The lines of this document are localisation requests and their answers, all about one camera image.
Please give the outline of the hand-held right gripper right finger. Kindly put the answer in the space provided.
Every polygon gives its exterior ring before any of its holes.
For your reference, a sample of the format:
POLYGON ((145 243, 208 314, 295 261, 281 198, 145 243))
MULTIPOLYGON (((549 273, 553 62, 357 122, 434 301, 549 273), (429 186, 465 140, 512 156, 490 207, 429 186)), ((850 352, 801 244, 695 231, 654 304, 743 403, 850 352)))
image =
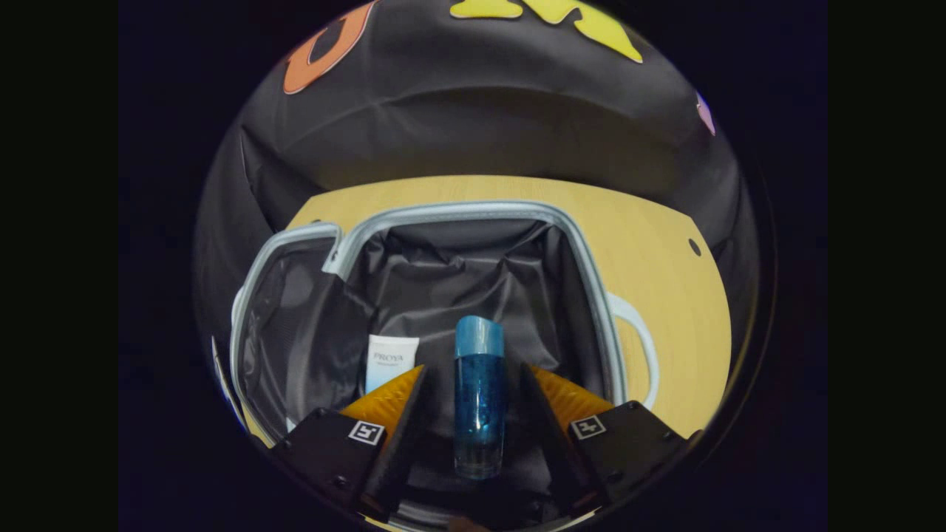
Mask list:
POLYGON ((692 439, 642 402, 614 405, 538 366, 521 364, 520 393, 551 476, 551 496, 570 517, 638 495, 689 451, 692 439))

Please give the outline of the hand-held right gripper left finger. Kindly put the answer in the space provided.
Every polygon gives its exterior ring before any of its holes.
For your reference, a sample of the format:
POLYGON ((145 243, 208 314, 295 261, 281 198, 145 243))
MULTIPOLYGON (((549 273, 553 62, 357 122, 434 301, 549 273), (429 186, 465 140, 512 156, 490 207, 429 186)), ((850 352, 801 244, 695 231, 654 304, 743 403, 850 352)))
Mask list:
POLYGON ((417 366, 340 412, 314 410, 270 456, 332 508, 388 522, 428 420, 429 367, 417 366))

